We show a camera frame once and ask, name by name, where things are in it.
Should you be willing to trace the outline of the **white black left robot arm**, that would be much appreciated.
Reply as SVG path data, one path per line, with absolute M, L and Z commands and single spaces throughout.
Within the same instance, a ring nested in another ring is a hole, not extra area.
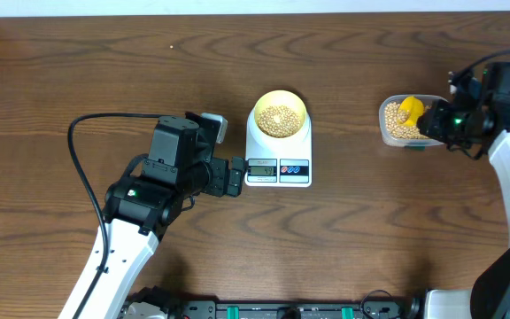
M 149 152 L 135 156 L 100 205 L 75 151 L 74 166 L 97 213 L 97 238 L 88 262 L 60 315 L 116 318 L 139 273 L 168 226 L 199 194 L 237 197 L 243 158 L 219 159 L 227 121 L 218 114 L 154 115 Z

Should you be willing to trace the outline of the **yellow measuring scoop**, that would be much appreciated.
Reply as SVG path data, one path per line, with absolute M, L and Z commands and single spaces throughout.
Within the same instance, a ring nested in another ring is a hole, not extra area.
M 406 127 L 415 127 L 424 112 L 424 104 L 419 98 L 414 96 L 406 97 L 398 108 L 398 124 Z

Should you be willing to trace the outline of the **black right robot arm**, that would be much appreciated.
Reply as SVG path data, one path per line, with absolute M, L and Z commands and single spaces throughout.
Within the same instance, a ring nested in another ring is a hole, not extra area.
M 508 247 L 467 290 L 427 292 L 425 318 L 510 318 L 510 62 L 492 62 L 481 79 L 468 67 L 451 74 L 452 101 L 436 101 L 417 121 L 420 132 L 449 151 L 478 148 L 499 181 L 505 206 Z

